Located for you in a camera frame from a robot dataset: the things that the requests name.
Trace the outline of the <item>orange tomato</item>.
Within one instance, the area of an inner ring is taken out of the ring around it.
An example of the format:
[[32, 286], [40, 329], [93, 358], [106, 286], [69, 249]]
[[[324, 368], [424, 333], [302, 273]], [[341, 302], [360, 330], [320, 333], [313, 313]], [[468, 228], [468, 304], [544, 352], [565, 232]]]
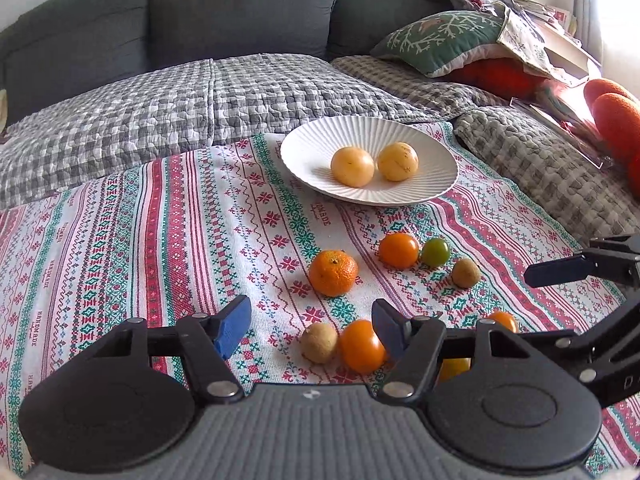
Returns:
[[378, 244], [378, 258], [386, 266], [405, 270], [413, 266], [419, 258], [420, 245], [416, 238], [408, 233], [390, 233]]
[[506, 311], [495, 311], [488, 315], [488, 318], [502, 325], [512, 333], [518, 333], [518, 321], [511, 313]]
[[338, 344], [343, 363], [360, 375], [372, 374], [386, 361], [386, 350], [368, 320], [348, 324]]

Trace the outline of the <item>large yellow passion fruit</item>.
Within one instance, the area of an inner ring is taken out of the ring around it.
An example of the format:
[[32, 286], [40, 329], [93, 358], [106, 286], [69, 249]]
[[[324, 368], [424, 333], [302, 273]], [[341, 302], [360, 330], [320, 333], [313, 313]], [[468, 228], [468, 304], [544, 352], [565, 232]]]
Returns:
[[363, 188], [374, 177], [375, 163], [362, 148], [345, 146], [331, 159], [331, 172], [335, 180], [351, 188]]

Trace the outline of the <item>grey checked quilt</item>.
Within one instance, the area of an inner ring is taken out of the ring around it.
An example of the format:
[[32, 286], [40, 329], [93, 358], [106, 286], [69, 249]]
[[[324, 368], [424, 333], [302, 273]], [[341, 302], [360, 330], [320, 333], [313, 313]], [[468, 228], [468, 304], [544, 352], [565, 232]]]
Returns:
[[155, 159], [261, 132], [288, 133], [333, 116], [402, 124], [441, 118], [309, 55], [189, 62], [107, 84], [10, 126], [1, 147], [1, 206], [41, 200]]

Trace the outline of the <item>brown grey checked blanket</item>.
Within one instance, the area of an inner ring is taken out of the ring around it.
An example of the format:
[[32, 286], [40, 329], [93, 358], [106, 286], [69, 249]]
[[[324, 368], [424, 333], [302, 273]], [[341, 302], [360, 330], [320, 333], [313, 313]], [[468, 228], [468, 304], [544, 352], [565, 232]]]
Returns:
[[450, 122], [474, 156], [512, 180], [582, 244], [639, 231], [639, 200], [615, 169], [598, 169], [524, 110], [465, 84], [428, 79], [399, 62], [369, 55], [332, 65]]

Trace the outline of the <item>red cushion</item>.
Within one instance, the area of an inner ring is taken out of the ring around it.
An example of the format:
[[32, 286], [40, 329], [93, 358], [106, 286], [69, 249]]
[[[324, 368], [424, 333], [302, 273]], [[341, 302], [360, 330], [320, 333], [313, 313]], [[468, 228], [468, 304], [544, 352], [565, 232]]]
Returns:
[[486, 58], [454, 70], [446, 81], [480, 88], [501, 99], [531, 100], [546, 78], [526, 72], [525, 65], [514, 58]]

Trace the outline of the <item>floral paper bag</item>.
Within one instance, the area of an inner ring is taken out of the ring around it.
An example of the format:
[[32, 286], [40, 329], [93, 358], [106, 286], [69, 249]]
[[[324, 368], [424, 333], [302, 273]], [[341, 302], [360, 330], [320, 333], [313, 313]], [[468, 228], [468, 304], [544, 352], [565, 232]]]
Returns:
[[458, 13], [469, 11], [480, 26], [468, 40], [476, 45], [452, 62], [455, 70], [480, 60], [512, 58], [523, 63], [528, 74], [555, 79], [571, 87], [578, 84], [576, 77], [551, 63], [540, 32], [514, 0], [450, 2]]

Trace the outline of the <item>clear plastic sleeve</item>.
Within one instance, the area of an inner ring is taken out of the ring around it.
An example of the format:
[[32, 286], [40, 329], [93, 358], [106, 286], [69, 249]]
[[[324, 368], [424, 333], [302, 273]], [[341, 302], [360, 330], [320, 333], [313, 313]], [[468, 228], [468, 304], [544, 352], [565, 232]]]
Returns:
[[517, 98], [510, 99], [510, 105], [551, 129], [597, 169], [615, 166], [615, 160], [612, 159], [596, 127], [589, 122], [583, 122], [573, 112], [565, 114], [555, 108], [546, 110], [539, 104]]

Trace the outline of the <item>orange knobbly plush toy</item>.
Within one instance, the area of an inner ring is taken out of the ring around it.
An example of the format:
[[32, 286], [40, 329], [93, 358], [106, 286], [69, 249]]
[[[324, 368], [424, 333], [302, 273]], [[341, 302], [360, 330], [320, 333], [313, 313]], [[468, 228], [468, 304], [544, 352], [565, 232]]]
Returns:
[[639, 101], [615, 81], [597, 78], [585, 84], [584, 98], [606, 148], [624, 170], [639, 198]]

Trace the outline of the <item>mandarin orange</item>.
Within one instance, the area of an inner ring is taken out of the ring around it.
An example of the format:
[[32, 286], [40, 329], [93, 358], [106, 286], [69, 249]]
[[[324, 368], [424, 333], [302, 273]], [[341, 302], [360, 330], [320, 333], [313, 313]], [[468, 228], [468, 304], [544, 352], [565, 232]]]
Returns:
[[308, 278], [316, 292], [335, 298], [352, 289], [358, 272], [358, 263], [344, 250], [322, 250], [312, 260]]

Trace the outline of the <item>dark grey sofa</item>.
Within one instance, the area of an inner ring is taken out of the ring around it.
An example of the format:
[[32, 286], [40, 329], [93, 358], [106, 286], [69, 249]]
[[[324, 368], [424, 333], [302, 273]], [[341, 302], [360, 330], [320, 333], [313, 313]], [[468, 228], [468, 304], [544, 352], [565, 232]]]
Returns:
[[104, 84], [258, 53], [366, 55], [449, 0], [48, 0], [1, 33], [9, 122]]

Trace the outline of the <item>green snowflake pillow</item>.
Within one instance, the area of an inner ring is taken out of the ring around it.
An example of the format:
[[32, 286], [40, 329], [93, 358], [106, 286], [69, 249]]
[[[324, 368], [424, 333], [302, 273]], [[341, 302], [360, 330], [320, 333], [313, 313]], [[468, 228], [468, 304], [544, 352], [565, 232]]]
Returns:
[[370, 52], [399, 60], [428, 78], [446, 76], [471, 63], [507, 58], [498, 39], [502, 19], [476, 11], [444, 11], [395, 30]]

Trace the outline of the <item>yellow green tomato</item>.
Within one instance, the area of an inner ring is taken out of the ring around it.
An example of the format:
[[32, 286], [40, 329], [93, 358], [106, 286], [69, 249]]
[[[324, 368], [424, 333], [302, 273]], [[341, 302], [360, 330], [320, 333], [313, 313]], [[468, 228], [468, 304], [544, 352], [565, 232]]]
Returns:
[[451, 378], [457, 377], [471, 368], [472, 361], [469, 358], [444, 359], [440, 366], [437, 382], [448, 382]]

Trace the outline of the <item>patterned red green tablecloth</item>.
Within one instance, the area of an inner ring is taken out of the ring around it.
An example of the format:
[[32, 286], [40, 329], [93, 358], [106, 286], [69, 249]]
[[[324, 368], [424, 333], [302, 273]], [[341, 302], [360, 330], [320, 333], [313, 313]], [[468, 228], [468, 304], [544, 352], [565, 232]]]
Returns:
[[[261, 133], [2, 211], [2, 466], [22, 474], [30, 464], [17, 426], [24, 395], [126, 318], [167, 326], [250, 297], [252, 325], [230, 358], [250, 387], [353, 382], [341, 364], [305, 360], [298, 337], [310, 324], [343, 328], [366, 318], [378, 298], [456, 327], [506, 311], [523, 332], [582, 332], [622, 303], [617, 287], [595, 278], [529, 288], [526, 266], [571, 254], [576, 240], [467, 153], [448, 125], [422, 131], [454, 155], [459, 177], [447, 194], [416, 206], [371, 208], [311, 191], [283, 166], [281, 137]], [[378, 258], [380, 241], [397, 232], [420, 245], [405, 270]], [[420, 255], [435, 237], [450, 258], [433, 269]], [[309, 267], [322, 250], [344, 250], [358, 263], [345, 295], [311, 287]], [[469, 289], [451, 278], [462, 258], [482, 274]]]

